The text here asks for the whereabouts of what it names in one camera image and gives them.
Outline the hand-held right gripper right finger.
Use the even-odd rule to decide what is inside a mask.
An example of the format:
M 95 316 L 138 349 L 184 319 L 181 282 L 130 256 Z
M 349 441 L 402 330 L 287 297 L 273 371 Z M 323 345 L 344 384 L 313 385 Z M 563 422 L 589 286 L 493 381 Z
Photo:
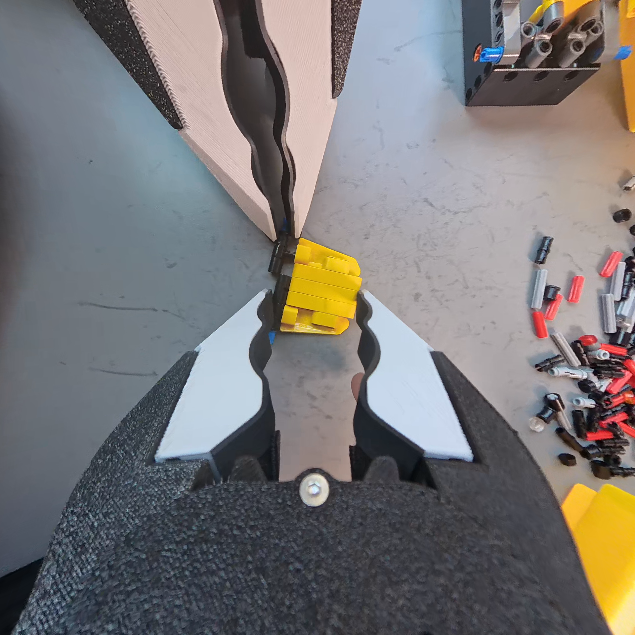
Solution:
M 356 319 L 364 369 L 353 419 L 356 447 L 370 461 L 390 458 L 402 481 L 415 481 L 426 459 L 472 464 L 474 451 L 434 349 L 369 290 L 358 294 Z

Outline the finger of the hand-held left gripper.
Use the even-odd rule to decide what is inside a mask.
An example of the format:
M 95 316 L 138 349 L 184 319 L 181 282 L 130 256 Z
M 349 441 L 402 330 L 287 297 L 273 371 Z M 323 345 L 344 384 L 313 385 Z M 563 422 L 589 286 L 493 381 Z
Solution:
M 257 183 L 274 237 L 300 237 L 333 124 L 331 1 L 243 1 L 244 51 L 256 64 Z
M 274 215 L 252 174 L 253 143 L 226 94 L 228 36 L 219 1 L 127 1 L 142 44 L 182 123 L 180 136 L 271 240 Z

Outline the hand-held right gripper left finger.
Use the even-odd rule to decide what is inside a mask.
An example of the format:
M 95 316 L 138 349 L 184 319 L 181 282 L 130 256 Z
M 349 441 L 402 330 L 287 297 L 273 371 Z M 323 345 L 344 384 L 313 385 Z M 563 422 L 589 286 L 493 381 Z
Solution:
M 262 290 L 195 349 L 154 461 L 205 460 L 218 481 L 252 456 L 279 480 L 279 433 L 264 369 L 271 357 L 273 292 Z

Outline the yellow lego panel assembly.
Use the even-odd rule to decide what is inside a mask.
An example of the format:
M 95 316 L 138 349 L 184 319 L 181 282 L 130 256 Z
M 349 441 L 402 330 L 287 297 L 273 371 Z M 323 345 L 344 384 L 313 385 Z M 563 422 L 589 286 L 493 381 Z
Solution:
M 300 238 L 294 263 L 275 276 L 270 340 L 277 332 L 341 335 L 355 316 L 361 284 L 354 258 Z

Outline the black lego connector blue pin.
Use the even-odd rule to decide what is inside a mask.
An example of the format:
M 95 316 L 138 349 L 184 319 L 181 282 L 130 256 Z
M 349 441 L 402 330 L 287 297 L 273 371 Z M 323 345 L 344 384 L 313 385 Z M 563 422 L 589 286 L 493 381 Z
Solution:
M 279 276 L 285 264 L 294 263 L 297 244 L 298 238 L 293 233 L 290 221 L 284 219 L 269 261 L 268 271 L 271 274 Z

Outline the pile of lego pins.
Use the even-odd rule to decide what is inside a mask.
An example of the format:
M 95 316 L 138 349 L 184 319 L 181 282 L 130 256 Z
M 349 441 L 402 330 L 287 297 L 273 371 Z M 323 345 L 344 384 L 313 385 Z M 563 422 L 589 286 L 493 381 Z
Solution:
M 564 301 L 580 302 L 585 277 L 574 275 L 566 294 L 548 283 L 545 265 L 553 243 L 554 238 L 545 235 L 536 247 L 529 308 L 536 338 L 550 339 L 557 353 L 537 361 L 534 368 L 575 382 L 578 394 L 567 406 L 559 393 L 546 393 L 529 427 L 539 433 L 556 425 L 554 432 L 573 451 L 558 456 L 566 467 L 575 466 L 579 455 L 599 480 L 633 478 L 634 468 L 623 459 L 634 449 L 634 255 L 612 251 L 599 269 L 599 276 L 608 282 L 608 292 L 598 298 L 601 332 L 607 341 L 594 334 L 568 340 L 549 327 Z

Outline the black perforated base block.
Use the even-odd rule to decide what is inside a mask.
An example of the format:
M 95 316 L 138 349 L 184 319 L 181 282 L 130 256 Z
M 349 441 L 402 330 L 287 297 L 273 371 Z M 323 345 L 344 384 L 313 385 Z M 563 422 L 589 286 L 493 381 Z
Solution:
M 537 68 L 483 65 L 468 59 L 474 44 L 491 41 L 489 2 L 462 2 L 467 107 L 555 106 L 599 71 L 601 64 L 583 59 L 569 68 L 556 67 L 552 59 Z

